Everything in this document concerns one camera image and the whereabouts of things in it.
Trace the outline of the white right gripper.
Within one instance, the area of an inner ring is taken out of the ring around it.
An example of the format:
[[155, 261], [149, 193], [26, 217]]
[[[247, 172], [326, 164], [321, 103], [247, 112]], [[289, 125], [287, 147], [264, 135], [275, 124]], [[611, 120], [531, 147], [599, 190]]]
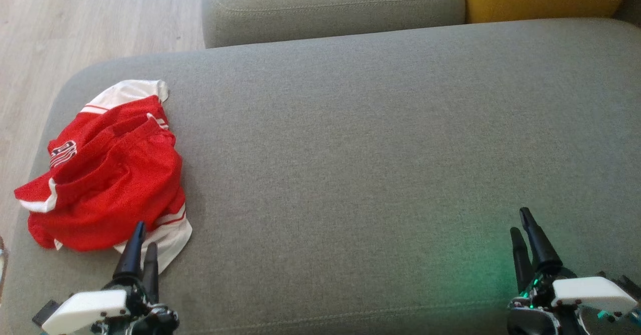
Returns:
[[518, 296], [508, 303], [509, 335], [591, 335], [586, 310], [600, 321], [627, 320], [639, 325], [639, 302], [618, 285], [600, 276], [570, 278], [554, 246], [530, 209], [519, 209], [532, 252], [522, 233], [510, 228]]

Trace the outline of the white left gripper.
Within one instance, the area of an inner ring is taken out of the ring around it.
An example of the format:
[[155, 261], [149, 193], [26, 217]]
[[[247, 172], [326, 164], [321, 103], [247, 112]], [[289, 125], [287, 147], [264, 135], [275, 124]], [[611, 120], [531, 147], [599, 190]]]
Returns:
[[140, 278], [146, 224], [139, 221], [125, 244], [114, 270], [114, 280], [99, 291], [71, 295], [42, 326], [46, 335], [78, 335], [87, 329], [93, 335], [174, 335], [178, 312], [159, 303], [158, 246], [150, 243]]

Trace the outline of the red sports shorts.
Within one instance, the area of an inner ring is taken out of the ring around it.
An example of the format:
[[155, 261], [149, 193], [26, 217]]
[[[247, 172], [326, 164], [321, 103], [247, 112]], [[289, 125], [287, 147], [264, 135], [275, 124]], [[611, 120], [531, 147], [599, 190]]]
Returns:
[[186, 222], [175, 137], [151, 116], [99, 132], [76, 155], [15, 190], [44, 248], [105, 250], [139, 222], [162, 237]]

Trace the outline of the red white basketball jersey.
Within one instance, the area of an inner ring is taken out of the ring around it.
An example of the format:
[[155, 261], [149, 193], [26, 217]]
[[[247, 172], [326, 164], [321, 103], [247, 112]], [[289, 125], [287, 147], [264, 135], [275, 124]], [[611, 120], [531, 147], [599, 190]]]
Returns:
[[[169, 89], [162, 80], [123, 80], [108, 87], [89, 101], [58, 137], [50, 142], [48, 171], [67, 162], [99, 132], [110, 126], [142, 116], [151, 116], [170, 131], [169, 120], [163, 109], [163, 102], [168, 97]], [[186, 219], [181, 229], [175, 229], [162, 237], [147, 230], [143, 246], [147, 247], [149, 243], [157, 244], [159, 270], [164, 271], [185, 248], [191, 234], [192, 226]], [[112, 248], [123, 251], [126, 241]]]

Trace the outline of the woven wicker basket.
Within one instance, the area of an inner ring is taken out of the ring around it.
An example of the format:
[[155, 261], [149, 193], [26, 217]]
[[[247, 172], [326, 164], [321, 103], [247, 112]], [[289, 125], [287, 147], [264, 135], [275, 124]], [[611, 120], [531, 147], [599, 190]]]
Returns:
[[0, 236], [0, 305], [2, 305], [3, 291], [6, 282], [9, 253], [4, 239]]

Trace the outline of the large grey sofa seat cushion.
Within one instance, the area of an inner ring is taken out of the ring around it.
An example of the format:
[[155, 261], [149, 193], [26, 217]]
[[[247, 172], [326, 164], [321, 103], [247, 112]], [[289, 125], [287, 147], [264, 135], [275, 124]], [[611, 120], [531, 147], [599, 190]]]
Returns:
[[528, 207], [577, 275], [641, 285], [641, 29], [609, 19], [403, 30], [100, 63], [162, 79], [187, 246], [177, 335], [506, 333]]

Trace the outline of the dark grey sofa backrest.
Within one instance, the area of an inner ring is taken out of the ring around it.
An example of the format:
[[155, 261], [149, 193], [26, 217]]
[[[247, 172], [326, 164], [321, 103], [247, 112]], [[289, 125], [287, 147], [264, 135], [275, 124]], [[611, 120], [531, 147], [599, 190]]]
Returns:
[[612, 18], [641, 29], [641, 0], [622, 0]]

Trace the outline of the small grey sofa cushion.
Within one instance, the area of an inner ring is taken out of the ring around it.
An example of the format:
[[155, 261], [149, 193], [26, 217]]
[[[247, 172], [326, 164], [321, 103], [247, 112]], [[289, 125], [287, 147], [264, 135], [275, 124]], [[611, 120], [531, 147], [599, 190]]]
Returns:
[[202, 0], [207, 48], [461, 25], [465, 0]]

